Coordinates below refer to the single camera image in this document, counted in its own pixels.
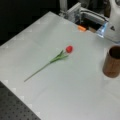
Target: cup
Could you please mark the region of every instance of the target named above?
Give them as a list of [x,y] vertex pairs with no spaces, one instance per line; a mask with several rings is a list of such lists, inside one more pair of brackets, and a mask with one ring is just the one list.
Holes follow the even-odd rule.
[[107,52],[103,73],[110,78],[120,74],[120,46],[113,46]]

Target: table surface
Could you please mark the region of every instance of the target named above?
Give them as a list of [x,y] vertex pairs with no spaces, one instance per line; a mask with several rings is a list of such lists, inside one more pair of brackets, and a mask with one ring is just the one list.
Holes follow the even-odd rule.
[[[24,82],[68,45],[67,59]],[[49,12],[0,47],[0,80],[42,120],[119,120],[120,77],[102,73],[112,45]]]

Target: green stem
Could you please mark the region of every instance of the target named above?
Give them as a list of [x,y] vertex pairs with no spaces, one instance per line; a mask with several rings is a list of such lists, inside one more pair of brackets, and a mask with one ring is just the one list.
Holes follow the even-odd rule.
[[26,82],[27,80],[29,80],[30,78],[32,78],[35,74],[37,74],[38,72],[42,71],[44,68],[46,68],[50,64],[51,63],[49,62],[46,65],[44,65],[41,69],[39,69],[38,71],[36,71],[35,73],[33,73],[30,77],[28,77],[26,80],[24,80],[24,82]]

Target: flower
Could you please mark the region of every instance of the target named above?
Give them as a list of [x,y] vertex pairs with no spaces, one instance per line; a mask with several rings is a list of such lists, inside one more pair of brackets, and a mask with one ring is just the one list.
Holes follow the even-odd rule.
[[73,51],[73,47],[72,46],[68,46],[66,48],[66,52],[64,52],[64,50],[62,50],[55,58],[53,58],[51,61],[49,61],[46,65],[44,65],[42,68],[40,68],[39,70],[37,70],[35,73],[33,73],[31,76],[29,76],[27,79],[24,80],[24,82],[26,82],[27,80],[29,80],[31,77],[33,77],[34,75],[36,75],[38,72],[42,71],[44,68],[46,68],[48,65],[58,61],[58,60],[63,60],[65,58],[68,57],[67,53],[71,53]]
[[67,48],[66,48],[66,52],[67,53],[71,53],[73,51],[73,47],[72,46],[68,46]]

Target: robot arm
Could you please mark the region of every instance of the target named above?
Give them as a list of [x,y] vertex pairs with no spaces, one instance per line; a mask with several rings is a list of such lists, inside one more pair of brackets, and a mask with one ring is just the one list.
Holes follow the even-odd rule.
[[110,0],[111,14],[104,37],[116,43],[120,42],[120,6],[117,1]]

